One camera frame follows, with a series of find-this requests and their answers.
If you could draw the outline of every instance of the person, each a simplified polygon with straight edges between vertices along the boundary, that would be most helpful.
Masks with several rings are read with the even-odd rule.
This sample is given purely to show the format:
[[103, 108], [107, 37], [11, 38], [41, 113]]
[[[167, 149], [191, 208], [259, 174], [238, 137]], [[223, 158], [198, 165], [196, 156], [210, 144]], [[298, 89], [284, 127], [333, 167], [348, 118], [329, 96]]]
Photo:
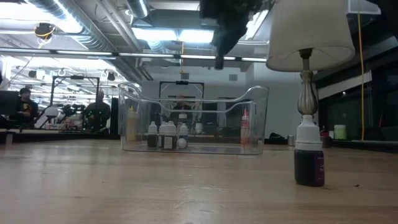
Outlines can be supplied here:
[[[96, 122], [99, 122], [100, 129], [106, 127], [107, 120], [111, 117], [111, 107], [104, 103], [104, 92], [98, 92], [98, 96], [96, 99], [96, 103], [90, 103], [86, 110], [85, 114], [88, 116], [88, 126], [89, 128], [93, 128]], [[95, 117], [95, 109], [98, 110], [99, 120]]]
[[[178, 95], [177, 98], [184, 98], [183, 95]], [[192, 107], [186, 104], [186, 102], [178, 101], [177, 105], [173, 107], [173, 110], [192, 110]], [[170, 120], [172, 120], [174, 123], [177, 123], [178, 117], [181, 113], [178, 112], [173, 112], [170, 114]], [[192, 119], [192, 113], [187, 113], [187, 119], [191, 120]]]
[[37, 103], [30, 99], [30, 90], [21, 88], [17, 102], [17, 115], [10, 117], [10, 119], [16, 120], [19, 125], [33, 127], [38, 108]]

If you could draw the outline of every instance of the wooden table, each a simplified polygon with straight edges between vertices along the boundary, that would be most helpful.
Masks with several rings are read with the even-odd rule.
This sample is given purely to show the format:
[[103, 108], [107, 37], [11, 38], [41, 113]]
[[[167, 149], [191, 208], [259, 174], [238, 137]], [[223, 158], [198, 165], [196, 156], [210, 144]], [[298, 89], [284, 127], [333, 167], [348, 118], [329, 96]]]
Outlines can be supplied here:
[[292, 148], [262, 156], [126, 152], [119, 141], [0, 150], [0, 223], [398, 223], [398, 155], [327, 149], [326, 186]]

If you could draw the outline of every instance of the purple label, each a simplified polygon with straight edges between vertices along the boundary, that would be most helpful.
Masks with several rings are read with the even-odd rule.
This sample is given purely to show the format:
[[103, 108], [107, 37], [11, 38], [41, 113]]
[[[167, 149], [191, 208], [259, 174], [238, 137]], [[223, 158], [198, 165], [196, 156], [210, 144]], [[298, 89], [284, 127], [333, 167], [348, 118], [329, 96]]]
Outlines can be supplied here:
[[315, 159], [315, 182], [317, 184], [325, 183], [325, 164], [323, 161], [323, 156], [317, 156]]

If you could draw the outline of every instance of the clear plastic bin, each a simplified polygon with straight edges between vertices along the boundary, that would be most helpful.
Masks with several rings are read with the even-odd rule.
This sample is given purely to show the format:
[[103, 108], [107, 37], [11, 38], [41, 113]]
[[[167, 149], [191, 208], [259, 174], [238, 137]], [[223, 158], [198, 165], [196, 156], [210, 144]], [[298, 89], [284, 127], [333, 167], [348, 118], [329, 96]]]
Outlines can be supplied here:
[[[146, 152], [262, 154], [268, 93], [267, 87], [255, 86], [243, 96], [234, 99], [149, 98], [133, 83], [122, 83], [119, 85], [119, 133], [122, 149]], [[165, 128], [159, 130], [160, 125], [170, 120], [176, 132], [164, 134]], [[148, 146], [148, 139], [153, 141], [156, 134], [152, 125], [152, 134], [148, 135], [152, 121], [158, 132], [163, 131], [159, 133], [160, 137], [156, 136], [156, 147]], [[184, 136], [187, 146], [178, 136], [182, 124], [188, 128], [188, 136]], [[162, 147], [158, 142], [162, 142], [162, 137], [167, 147], [166, 143]]]

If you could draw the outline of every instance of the computer monitor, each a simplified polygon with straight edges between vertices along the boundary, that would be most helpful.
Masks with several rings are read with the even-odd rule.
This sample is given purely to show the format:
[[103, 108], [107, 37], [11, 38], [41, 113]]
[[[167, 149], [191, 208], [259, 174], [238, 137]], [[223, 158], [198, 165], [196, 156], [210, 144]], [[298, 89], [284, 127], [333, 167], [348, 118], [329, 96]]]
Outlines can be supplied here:
[[18, 97], [18, 91], [0, 91], [0, 114], [16, 115]]

